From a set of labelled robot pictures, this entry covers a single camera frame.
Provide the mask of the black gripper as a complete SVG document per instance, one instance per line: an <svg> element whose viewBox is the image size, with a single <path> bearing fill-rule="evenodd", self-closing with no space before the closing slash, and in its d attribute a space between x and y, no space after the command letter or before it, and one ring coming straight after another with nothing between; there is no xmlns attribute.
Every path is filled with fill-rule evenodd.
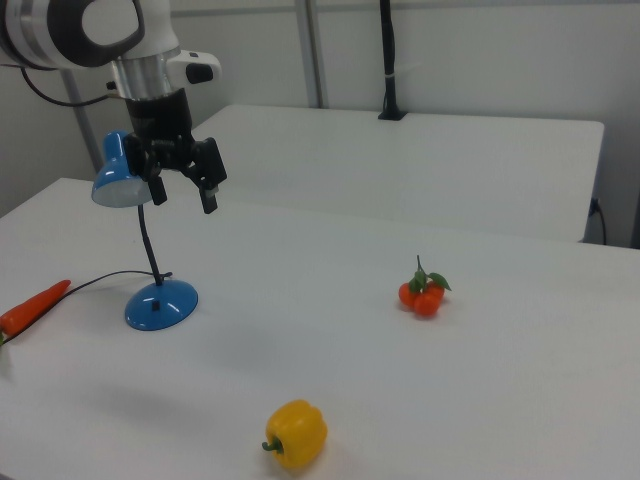
<svg viewBox="0 0 640 480"><path fill-rule="evenodd" d="M184 170L183 175L198 189L204 213L213 213L227 172L213 138L193 139L185 90L154 99L129 99L125 104L133 127L123 140L128 168L147 184L153 203L167 201L162 169Z"/></svg>

